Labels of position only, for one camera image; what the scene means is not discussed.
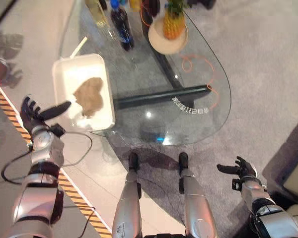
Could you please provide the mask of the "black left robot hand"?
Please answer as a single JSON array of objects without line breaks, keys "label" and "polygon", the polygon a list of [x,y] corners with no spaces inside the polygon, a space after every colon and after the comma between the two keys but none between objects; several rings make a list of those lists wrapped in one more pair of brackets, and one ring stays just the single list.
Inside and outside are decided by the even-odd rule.
[{"label": "black left robot hand", "polygon": [[71,102],[65,101],[61,104],[41,111],[41,108],[36,105],[36,102],[31,100],[29,96],[26,96],[22,101],[20,111],[23,127],[28,131],[28,133],[31,133],[33,128],[38,125],[45,125],[45,121],[60,116],[70,106]]}]

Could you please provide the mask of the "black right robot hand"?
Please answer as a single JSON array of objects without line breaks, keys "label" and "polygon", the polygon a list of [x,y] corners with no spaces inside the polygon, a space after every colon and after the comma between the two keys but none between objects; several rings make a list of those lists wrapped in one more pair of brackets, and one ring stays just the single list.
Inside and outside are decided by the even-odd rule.
[{"label": "black right robot hand", "polygon": [[258,178],[256,169],[240,156],[236,157],[235,166],[217,164],[217,169],[229,175],[237,175],[240,179],[244,177]]}]

